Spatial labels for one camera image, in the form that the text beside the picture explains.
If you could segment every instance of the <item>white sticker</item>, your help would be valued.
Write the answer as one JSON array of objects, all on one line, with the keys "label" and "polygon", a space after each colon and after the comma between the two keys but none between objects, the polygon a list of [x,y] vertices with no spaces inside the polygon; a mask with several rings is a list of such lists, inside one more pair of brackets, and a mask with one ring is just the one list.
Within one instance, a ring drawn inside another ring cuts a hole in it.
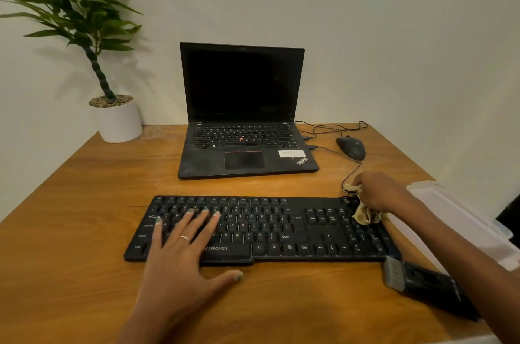
[{"label": "white sticker", "polygon": [[278,150],[281,158],[301,158],[305,156],[303,150]]}]

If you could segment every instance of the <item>wall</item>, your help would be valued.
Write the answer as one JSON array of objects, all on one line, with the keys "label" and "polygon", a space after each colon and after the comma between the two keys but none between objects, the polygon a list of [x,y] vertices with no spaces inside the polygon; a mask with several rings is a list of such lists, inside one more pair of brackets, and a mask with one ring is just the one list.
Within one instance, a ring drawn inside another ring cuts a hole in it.
[{"label": "wall", "polygon": [[[104,54],[101,65],[114,89],[138,99],[147,124],[187,121],[179,41],[303,47],[297,119],[373,124],[464,200],[492,190],[481,206],[488,216],[518,191],[518,175],[502,170],[518,139],[503,144],[500,162],[478,140],[515,124],[493,116],[518,118],[497,90],[518,85],[520,0],[130,2],[145,13],[132,16],[145,25],[136,51]],[[34,30],[0,22],[0,218],[95,131],[85,105],[99,91],[88,62],[59,38],[21,37]],[[475,170],[500,175],[482,181]]]}]

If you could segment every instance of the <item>gray bristles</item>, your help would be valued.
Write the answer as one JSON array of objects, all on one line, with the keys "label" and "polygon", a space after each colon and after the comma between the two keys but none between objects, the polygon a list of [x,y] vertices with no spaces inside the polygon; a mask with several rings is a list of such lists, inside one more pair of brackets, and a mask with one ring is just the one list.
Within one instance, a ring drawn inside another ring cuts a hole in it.
[{"label": "gray bristles", "polygon": [[402,292],[405,290],[405,275],[402,269],[402,262],[386,257],[385,261],[385,284],[389,288],[393,288]]}]

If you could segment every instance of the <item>laptop keyboard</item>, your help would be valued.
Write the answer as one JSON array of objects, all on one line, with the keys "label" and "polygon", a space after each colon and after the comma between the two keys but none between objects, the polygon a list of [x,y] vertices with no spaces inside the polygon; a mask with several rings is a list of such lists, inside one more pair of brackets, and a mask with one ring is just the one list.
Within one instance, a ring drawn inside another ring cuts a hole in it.
[{"label": "laptop keyboard", "polygon": [[298,143],[288,124],[280,125],[198,125],[195,149],[234,147],[296,148]]},{"label": "laptop keyboard", "polygon": [[124,254],[145,261],[155,218],[163,223],[163,243],[188,209],[220,211],[201,264],[253,264],[256,261],[376,262],[400,253],[381,224],[353,219],[359,199],[155,196]]}]

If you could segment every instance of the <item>person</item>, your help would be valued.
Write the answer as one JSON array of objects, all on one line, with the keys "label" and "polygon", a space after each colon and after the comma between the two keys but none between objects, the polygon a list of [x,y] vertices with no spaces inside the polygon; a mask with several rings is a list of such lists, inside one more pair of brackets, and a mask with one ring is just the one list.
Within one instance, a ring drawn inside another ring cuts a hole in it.
[{"label": "person", "polygon": [[[520,343],[520,278],[439,220],[424,203],[380,172],[362,172],[360,198],[370,208],[387,211],[410,226],[450,275],[459,282],[489,327],[504,344]],[[191,220],[189,211],[162,246],[161,223],[153,231],[141,288],[118,344],[156,344],[212,296],[240,281],[239,270],[206,280],[199,258],[218,223],[213,214],[192,241],[209,212]]]}]

